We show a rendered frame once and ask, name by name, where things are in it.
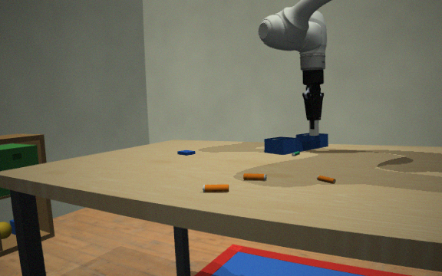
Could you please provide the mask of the blue three-compartment bin rack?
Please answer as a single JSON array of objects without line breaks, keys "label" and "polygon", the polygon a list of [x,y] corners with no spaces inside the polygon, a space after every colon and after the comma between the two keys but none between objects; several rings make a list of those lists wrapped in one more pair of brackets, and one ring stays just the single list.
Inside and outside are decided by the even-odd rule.
[{"label": "blue three-compartment bin rack", "polygon": [[265,153],[286,155],[297,151],[302,152],[327,147],[328,134],[320,133],[318,136],[309,136],[309,133],[303,133],[297,134],[296,138],[281,136],[264,139],[264,142]]}]

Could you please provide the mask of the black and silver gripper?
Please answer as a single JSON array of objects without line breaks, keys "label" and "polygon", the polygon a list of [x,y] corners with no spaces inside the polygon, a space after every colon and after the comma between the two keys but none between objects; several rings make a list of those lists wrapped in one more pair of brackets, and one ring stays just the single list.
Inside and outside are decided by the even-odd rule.
[{"label": "black and silver gripper", "polygon": [[306,92],[302,93],[302,96],[305,102],[306,118],[309,120],[309,136],[317,136],[319,135],[318,121],[322,116],[324,93],[321,93],[320,84],[324,83],[324,70],[306,70],[302,72],[302,77],[303,84],[306,85]]}]

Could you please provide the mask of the blue rectangular block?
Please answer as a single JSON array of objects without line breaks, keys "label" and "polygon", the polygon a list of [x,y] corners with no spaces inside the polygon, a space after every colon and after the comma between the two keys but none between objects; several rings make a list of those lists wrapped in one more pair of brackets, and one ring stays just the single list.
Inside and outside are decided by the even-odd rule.
[{"label": "blue rectangular block", "polygon": [[182,150],[182,151],[177,151],[177,153],[180,154],[180,155],[188,156],[188,155],[193,155],[193,154],[195,154],[195,151],[191,151],[191,150]]}]

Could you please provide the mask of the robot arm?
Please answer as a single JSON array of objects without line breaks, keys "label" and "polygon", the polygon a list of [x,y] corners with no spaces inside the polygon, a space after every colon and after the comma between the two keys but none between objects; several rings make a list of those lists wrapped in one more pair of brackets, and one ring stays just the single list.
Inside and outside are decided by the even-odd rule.
[{"label": "robot arm", "polygon": [[327,31],[322,13],[316,10],[330,1],[301,0],[264,18],[259,37],[271,48],[300,52],[302,71],[324,70]]}]

